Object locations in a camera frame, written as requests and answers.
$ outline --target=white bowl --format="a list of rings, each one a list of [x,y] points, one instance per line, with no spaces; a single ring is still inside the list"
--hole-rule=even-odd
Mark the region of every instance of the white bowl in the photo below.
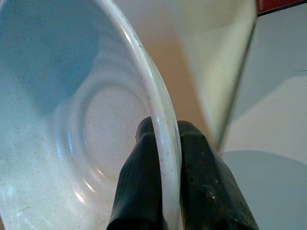
[[[166,87],[111,0],[0,5],[0,214],[6,230],[105,229],[151,116],[177,229],[181,150]]]

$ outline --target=red object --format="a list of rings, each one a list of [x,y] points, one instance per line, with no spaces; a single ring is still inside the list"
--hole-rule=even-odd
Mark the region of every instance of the red object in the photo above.
[[[301,0],[257,0],[258,13],[275,10],[299,1]]]

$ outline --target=bowl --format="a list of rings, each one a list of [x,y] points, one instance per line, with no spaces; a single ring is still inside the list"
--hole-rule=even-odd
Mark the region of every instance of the bowl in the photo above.
[[[105,229],[151,116],[163,215],[177,229],[181,148],[162,78],[111,0],[0,3],[0,215],[6,230]]]

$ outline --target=speckled ceramic bowl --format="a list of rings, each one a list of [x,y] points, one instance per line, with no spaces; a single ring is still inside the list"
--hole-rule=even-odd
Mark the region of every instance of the speckled ceramic bowl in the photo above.
[[[111,0],[0,2],[0,214],[6,230],[105,229],[152,116],[163,212],[178,225],[180,139],[165,85]]]

